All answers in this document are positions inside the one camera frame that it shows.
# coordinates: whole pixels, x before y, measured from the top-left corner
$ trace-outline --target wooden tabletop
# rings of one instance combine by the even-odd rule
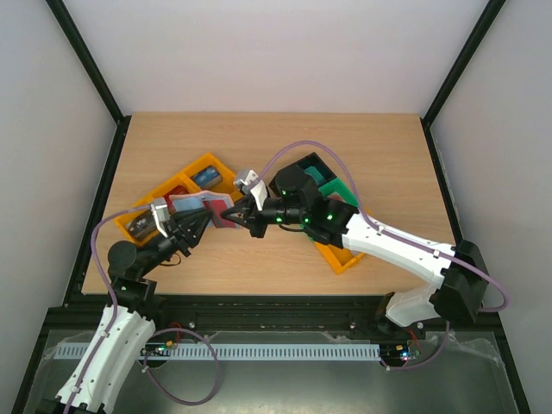
[[[234,172],[259,172],[279,149],[297,140],[320,141],[336,151],[377,219],[415,235],[454,242],[417,115],[136,113],[105,215],[127,209],[206,152]],[[344,179],[327,154],[298,147],[276,163],[268,180],[314,150]],[[105,269],[110,246],[121,239],[114,223],[100,232],[97,246]],[[245,229],[207,229],[189,258],[176,267],[157,267],[147,277],[157,280],[157,292],[165,294],[369,295],[422,284],[369,255],[334,274],[305,235],[275,227],[264,239],[251,238]],[[106,292],[92,262],[83,292]]]

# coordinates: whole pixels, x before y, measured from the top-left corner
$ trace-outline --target black metal frame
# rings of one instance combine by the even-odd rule
[[[104,213],[130,123],[130,116],[124,116],[120,111],[63,1],[46,0],[46,2],[110,111],[117,124],[117,129],[69,280],[64,305],[48,310],[12,411],[14,414],[23,412],[50,330],[95,329],[99,322],[101,310],[106,303],[105,295],[83,295],[81,289],[91,258],[91,232]],[[489,0],[428,112],[420,120],[456,242],[462,239],[461,227],[430,127],[504,3],[505,0]],[[250,296],[174,295],[167,296],[166,314],[172,320],[194,322],[197,329],[204,333],[221,329],[247,331],[322,329],[330,332],[345,332],[351,337],[362,339],[366,338],[369,331],[369,339],[385,343],[389,340],[383,336],[374,337],[374,333],[367,328],[367,319],[364,317],[375,313],[381,298],[381,296],[280,296],[262,297],[260,299],[259,297]],[[444,329],[444,322],[440,320],[429,321],[426,323],[426,328],[430,330]],[[454,328],[456,330],[491,331],[494,333],[500,354],[505,362],[517,407],[522,413],[530,412],[499,315],[480,314],[475,325],[454,326]]]

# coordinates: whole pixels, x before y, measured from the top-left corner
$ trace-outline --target white wall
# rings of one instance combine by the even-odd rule
[[[486,0],[66,0],[122,111],[408,112]]]
[[[501,317],[535,413],[552,403],[550,22],[550,2],[506,2],[433,128],[462,230],[513,297]]]
[[[61,304],[115,124],[42,0],[0,2],[0,401]]]

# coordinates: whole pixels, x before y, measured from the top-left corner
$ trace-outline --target wooden table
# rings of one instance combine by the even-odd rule
[[[136,113],[105,215],[128,208],[205,152],[235,172],[246,167],[259,172],[279,149],[297,140],[320,141],[334,149],[379,220],[454,242],[418,115]],[[315,149],[342,178],[327,154],[306,146],[285,154],[273,173]],[[100,232],[97,245],[105,269],[110,246],[122,238],[114,223]],[[264,239],[251,238],[245,229],[207,229],[182,264],[158,267],[147,277],[157,280],[157,292],[165,294],[369,295],[422,284],[368,255],[336,275],[305,235],[276,227]],[[83,292],[105,292],[92,262]]]

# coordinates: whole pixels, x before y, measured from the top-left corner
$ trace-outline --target table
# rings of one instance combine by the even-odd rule
[[[235,172],[246,167],[259,172],[297,140],[320,141],[336,151],[379,220],[454,243],[418,115],[135,113],[105,215],[127,209],[206,152]],[[343,179],[327,154],[306,146],[280,158],[273,173],[315,149]],[[122,238],[114,223],[100,232],[97,247],[106,269],[110,246]],[[375,295],[423,283],[369,255],[334,274],[305,235],[278,228],[264,239],[251,238],[245,229],[207,229],[189,258],[176,267],[158,267],[147,278],[158,282],[157,293],[198,295]],[[82,292],[106,292],[92,261]]]

